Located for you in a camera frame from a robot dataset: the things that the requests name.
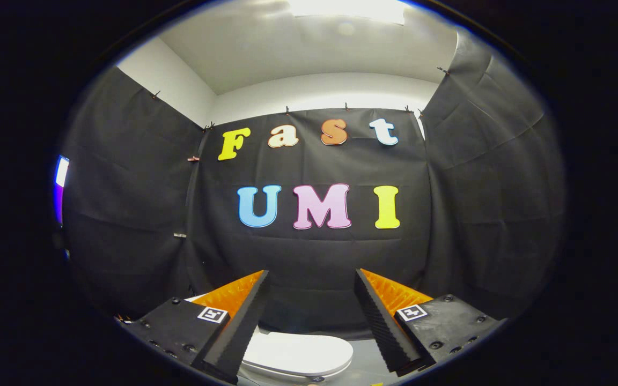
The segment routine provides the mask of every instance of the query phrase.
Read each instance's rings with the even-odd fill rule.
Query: ceiling light
[[[342,15],[404,25],[404,7],[397,0],[287,0],[295,17]]]

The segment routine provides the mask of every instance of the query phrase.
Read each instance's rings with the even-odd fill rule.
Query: letter u
[[[262,189],[267,195],[267,211],[263,216],[256,216],[254,214],[254,195],[257,194],[257,191],[259,190],[253,186],[238,189],[238,196],[240,196],[240,221],[248,227],[267,227],[275,221],[278,213],[278,192],[280,191],[280,186],[266,185]]]

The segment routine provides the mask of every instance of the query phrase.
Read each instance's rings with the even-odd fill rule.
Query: orange letter
[[[339,145],[348,140],[348,134],[345,128],[348,124],[344,120],[326,120],[321,125],[321,142],[324,145]]]

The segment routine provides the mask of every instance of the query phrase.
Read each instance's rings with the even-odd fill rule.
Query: toilet lid
[[[325,376],[344,369],[353,353],[349,342],[336,337],[256,333],[242,362],[283,374]]]

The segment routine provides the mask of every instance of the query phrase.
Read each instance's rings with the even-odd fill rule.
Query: blue letter
[[[251,186],[238,189],[238,196],[240,196],[240,221],[248,227],[267,227],[275,221],[275,216],[278,213],[278,191],[280,191],[280,186],[266,185],[262,190],[267,194],[267,212],[265,215],[258,217],[254,214],[254,195],[259,190]]]
[[[395,129],[395,127],[385,122],[385,119],[380,118],[371,122],[369,125],[376,130],[376,138],[378,138],[381,144],[390,146],[397,144],[397,137],[390,136],[390,130]]]

